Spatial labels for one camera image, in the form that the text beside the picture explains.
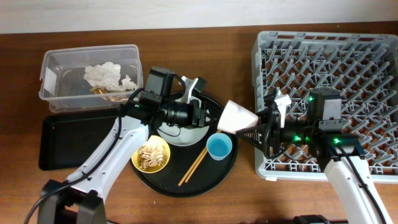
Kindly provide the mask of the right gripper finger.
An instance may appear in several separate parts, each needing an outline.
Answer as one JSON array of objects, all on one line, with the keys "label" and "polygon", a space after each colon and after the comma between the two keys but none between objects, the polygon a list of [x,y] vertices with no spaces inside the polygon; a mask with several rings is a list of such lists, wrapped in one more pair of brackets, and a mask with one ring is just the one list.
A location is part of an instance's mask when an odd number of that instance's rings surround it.
[{"label": "right gripper finger", "polygon": [[267,94],[262,98],[264,109],[257,112],[261,120],[273,120],[274,110],[277,106],[275,103],[277,90],[275,88],[270,88],[267,90]]},{"label": "right gripper finger", "polygon": [[264,125],[253,126],[236,131],[236,136],[253,146],[262,146],[264,143]]}]

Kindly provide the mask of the pink plastic cup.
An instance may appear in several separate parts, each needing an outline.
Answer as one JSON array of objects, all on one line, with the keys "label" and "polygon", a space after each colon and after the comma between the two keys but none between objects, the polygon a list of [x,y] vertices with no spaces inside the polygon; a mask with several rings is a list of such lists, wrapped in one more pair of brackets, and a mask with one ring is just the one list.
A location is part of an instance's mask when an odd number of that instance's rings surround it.
[{"label": "pink plastic cup", "polygon": [[258,122],[259,117],[256,114],[229,100],[218,121],[217,129],[236,134],[237,131],[256,126]]}]

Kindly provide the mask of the blue plastic cup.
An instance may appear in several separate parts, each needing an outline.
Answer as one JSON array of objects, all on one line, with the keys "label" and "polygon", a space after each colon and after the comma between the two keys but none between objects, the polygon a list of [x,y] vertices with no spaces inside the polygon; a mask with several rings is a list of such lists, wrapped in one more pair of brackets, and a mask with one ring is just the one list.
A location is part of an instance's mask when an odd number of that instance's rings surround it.
[{"label": "blue plastic cup", "polygon": [[221,161],[230,154],[233,143],[227,134],[215,133],[208,138],[206,148],[212,159]]}]

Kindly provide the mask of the white napkin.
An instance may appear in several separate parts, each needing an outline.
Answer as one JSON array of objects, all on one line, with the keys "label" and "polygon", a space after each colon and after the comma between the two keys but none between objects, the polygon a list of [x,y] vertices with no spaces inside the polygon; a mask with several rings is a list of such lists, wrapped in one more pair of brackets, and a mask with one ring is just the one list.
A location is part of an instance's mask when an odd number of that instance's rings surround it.
[{"label": "white napkin", "polygon": [[113,62],[102,65],[86,66],[83,78],[90,86],[108,91],[134,91],[138,89],[129,75],[121,79],[121,66]]}]

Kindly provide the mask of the gold foil wrapper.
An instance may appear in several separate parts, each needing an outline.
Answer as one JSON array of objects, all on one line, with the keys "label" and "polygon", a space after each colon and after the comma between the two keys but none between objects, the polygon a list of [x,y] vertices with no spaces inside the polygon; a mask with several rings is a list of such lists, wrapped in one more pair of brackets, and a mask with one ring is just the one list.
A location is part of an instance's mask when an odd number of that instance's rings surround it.
[{"label": "gold foil wrapper", "polygon": [[129,99],[131,91],[108,91],[97,87],[90,88],[90,91],[95,95],[100,95],[100,97],[107,101],[122,102]]}]

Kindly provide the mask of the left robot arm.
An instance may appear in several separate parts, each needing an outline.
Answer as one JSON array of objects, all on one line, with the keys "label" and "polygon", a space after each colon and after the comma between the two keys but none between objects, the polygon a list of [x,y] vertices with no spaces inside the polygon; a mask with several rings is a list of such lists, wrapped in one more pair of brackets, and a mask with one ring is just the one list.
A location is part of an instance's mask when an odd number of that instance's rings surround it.
[{"label": "left robot arm", "polygon": [[207,104],[200,100],[177,102],[129,100],[119,107],[108,135],[91,156],[63,182],[49,180],[25,218],[37,212],[38,223],[107,223],[104,203],[131,156],[163,123],[202,128]]}]

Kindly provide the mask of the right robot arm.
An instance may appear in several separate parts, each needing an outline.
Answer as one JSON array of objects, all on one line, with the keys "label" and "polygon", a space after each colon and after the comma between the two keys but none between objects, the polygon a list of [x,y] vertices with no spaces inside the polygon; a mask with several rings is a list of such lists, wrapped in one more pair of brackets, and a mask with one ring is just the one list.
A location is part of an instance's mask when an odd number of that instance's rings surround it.
[{"label": "right robot arm", "polygon": [[305,120],[287,121],[284,114],[276,118],[274,111],[281,99],[277,92],[267,95],[267,109],[257,113],[259,122],[237,131],[237,137],[261,150],[268,159],[278,158],[290,146],[307,146],[338,194],[349,223],[391,223],[359,138],[343,132],[339,92],[312,89]]}]

